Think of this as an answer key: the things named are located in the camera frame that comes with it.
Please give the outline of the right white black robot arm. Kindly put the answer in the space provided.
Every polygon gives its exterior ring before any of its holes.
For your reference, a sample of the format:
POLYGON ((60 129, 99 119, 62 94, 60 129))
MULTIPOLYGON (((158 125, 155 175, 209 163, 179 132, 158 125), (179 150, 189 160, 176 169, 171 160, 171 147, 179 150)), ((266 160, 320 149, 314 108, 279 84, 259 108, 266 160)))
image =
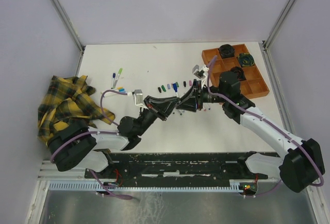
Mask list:
POLYGON ((241 93, 240 81, 234 72, 222 72, 217 87, 209 86, 207 77, 194 80, 176 107, 196 112, 205 103, 221 103, 228 118, 254 132, 278 154, 277 157, 271 157, 250 152, 236 166, 240 177, 267 175, 278 179, 296 193, 308 186, 323 186, 325 167, 318 142, 304 140, 273 123, 241 93))

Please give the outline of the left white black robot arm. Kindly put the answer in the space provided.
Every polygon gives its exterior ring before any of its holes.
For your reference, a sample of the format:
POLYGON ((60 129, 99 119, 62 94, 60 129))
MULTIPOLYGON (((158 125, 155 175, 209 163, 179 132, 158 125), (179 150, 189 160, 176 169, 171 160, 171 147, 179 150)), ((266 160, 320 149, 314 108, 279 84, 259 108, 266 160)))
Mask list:
POLYGON ((140 108, 137 118, 123 117, 116 131, 102 130, 76 121, 56 133, 49 142, 51 162, 59 171, 76 167, 91 169, 104 178, 114 172, 114 165, 108 161, 103 150, 127 151, 135 148, 141 136, 155 122, 167 120, 179 102, 179 97, 143 97, 141 90, 128 92, 135 105, 140 108))

